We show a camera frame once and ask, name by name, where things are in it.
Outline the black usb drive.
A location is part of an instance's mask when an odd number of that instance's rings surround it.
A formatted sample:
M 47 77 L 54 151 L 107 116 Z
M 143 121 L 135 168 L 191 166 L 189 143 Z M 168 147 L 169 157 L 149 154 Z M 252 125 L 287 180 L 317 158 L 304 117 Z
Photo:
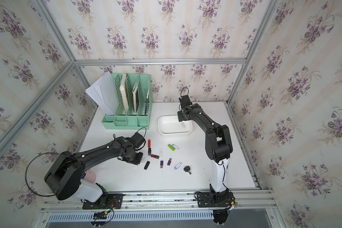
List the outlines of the black usb drive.
M 144 169 L 147 170 L 148 167 L 149 167 L 149 165 L 150 165 L 150 161 L 147 161 L 146 164 L 145 164 L 145 166 L 144 166 Z

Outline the white storage box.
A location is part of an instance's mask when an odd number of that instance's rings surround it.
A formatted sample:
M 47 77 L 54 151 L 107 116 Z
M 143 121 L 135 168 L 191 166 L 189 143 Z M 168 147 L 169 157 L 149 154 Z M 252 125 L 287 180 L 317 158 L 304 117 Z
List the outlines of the white storage box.
M 189 135 L 193 125 L 192 121 L 179 122 L 178 116 L 162 116 L 158 120 L 158 130 L 165 137 Z

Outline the lilac white usb drive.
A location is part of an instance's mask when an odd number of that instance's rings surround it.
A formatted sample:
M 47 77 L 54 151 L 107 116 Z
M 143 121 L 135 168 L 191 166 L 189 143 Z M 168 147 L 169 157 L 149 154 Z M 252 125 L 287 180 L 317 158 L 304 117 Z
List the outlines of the lilac white usb drive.
M 174 169 L 175 169 L 175 170 L 178 170 L 178 169 L 181 167 L 181 165 L 182 165 L 182 162 L 177 163 L 177 164 L 175 165 Z

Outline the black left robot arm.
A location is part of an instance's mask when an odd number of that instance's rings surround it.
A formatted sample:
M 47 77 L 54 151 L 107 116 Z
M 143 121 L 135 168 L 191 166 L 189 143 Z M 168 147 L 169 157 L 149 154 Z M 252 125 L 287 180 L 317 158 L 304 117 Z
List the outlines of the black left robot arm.
M 119 158 L 123 162 L 139 165 L 146 145 L 144 136 L 136 132 L 132 137 L 116 137 L 109 143 L 97 148 L 71 154 L 59 154 L 44 181 L 58 200 L 76 197 L 94 203 L 105 198 L 106 190 L 98 183 L 83 180 L 81 176 L 91 168 L 110 159 Z

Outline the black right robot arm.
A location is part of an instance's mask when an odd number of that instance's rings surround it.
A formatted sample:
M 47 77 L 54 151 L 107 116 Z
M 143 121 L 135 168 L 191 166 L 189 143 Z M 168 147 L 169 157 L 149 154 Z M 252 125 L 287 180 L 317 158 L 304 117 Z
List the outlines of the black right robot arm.
M 181 96 L 179 102 L 178 120 L 194 121 L 205 133 L 205 151 L 213 161 L 211 191 L 225 192 L 228 165 L 233 152 L 229 128 L 212 120 L 198 103 L 191 102 L 188 95 Z

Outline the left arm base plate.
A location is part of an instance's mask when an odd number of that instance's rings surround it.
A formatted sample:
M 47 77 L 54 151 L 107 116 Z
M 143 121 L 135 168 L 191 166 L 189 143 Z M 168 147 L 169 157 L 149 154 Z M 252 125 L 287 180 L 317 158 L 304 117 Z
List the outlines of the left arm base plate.
M 123 194 L 104 194 L 96 202 L 84 201 L 83 210 L 99 209 L 120 209 L 123 201 Z

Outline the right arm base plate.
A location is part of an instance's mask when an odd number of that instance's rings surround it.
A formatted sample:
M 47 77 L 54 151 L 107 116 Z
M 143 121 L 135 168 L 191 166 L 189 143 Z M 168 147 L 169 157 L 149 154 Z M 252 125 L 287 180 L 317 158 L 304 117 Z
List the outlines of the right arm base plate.
M 194 198 L 199 208 L 228 208 L 235 204 L 235 197 L 231 191 L 219 193 L 195 192 Z

